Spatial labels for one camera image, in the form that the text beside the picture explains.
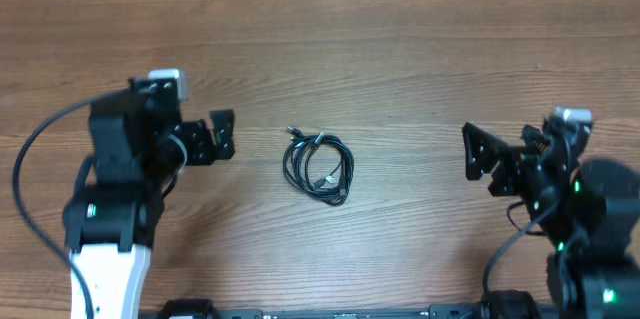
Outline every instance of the wooden tabletop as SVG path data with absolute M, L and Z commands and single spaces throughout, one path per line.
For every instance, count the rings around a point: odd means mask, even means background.
M 468 182 L 466 121 L 519 142 L 557 104 L 591 108 L 585 157 L 640 169 L 640 0 L 0 0 L 0 317 L 67 318 L 68 270 L 27 229 L 9 186 L 54 111 L 130 76 L 191 75 L 186 119 L 236 112 L 237 153 L 189 168 L 166 199 L 142 309 L 180 297 L 268 310 L 476 301 L 514 233 L 489 180 Z M 62 244 L 61 211 L 92 146 L 87 111 L 48 129 L 21 178 Z M 287 126 L 355 156 L 346 204 L 282 175 Z M 319 154 L 313 175 L 335 165 Z M 519 223 L 528 220 L 524 212 Z M 640 232 L 633 252 L 640 254 Z M 493 288 L 548 300 L 545 239 L 524 238 Z

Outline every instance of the green led light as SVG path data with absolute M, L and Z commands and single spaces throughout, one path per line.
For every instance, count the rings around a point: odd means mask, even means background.
M 616 292 L 614 292 L 613 289 L 605 289 L 604 292 L 602 292 L 602 302 L 607 304 L 613 303 L 614 301 L 616 301 Z

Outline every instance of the wood grain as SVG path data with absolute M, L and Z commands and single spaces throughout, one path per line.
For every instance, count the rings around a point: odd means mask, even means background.
M 142 308 L 420 307 L 475 301 L 513 233 L 510 199 L 464 178 L 460 128 L 517 142 L 556 104 L 598 119 L 586 156 L 640 169 L 640 0 L 0 0 L 0 317 L 68 317 L 69 275 L 13 208 L 9 178 L 50 113 L 129 76 L 192 75 L 185 118 L 233 108 L 237 154 L 188 169 L 166 200 Z M 86 114 L 56 123 L 25 161 L 38 223 L 61 210 L 91 150 Z M 346 205 L 295 192 L 284 128 L 338 135 L 356 158 Z M 326 154 L 319 164 L 331 166 Z M 525 213 L 516 216 L 527 220 Z M 632 250 L 640 254 L 636 230 Z M 548 300 L 541 239 L 492 286 Z

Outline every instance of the wood plank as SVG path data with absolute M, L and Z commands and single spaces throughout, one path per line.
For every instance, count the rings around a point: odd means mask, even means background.
M 475 301 L 485 262 L 513 228 L 510 200 L 464 178 L 462 124 L 515 143 L 556 104 L 589 107 L 598 121 L 586 156 L 640 169 L 639 4 L 0 0 L 0 317 L 69 309 L 67 271 L 11 204 L 22 142 L 54 110 L 174 66 L 193 78 L 185 118 L 236 110 L 237 154 L 188 169 L 167 199 L 143 309 L 184 296 L 267 310 Z M 62 207 L 91 150 L 86 114 L 53 125 L 25 161 L 27 206 L 60 242 Z M 289 125 L 352 149 L 345 206 L 286 183 Z M 332 158 L 323 153 L 314 172 Z M 492 285 L 548 300 L 551 250 L 524 239 Z

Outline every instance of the wooden table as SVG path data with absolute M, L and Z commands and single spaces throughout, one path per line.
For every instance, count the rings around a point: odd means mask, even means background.
M 11 200 L 19 147 L 53 111 L 154 68 L 192 75 L 185 118 L 235 109 L 237 154 L 186 170 L 167 198 L 145 310 L 179 297 L 269 310 L 477 300 L 487 259 L 514 233 L 504 210 L 516 199 L 466 181 L 466 121 L 517 143 L 554 105 L 589 107 L 598 122 L 585 156 L 640 169 L 640 0 L 0 0 L 0 10 L 3 318 L 67 318 L 70 307 L 67 269 Z M 86 123 L 84 111 L 53 125 L 24 166 L 27 206 L 60 243 L 92 150 Z M 351 147 L 346 205 L 284 180 L 289 125 Z M 548 300 L 552 250 L 523 239 L 492 287 Z

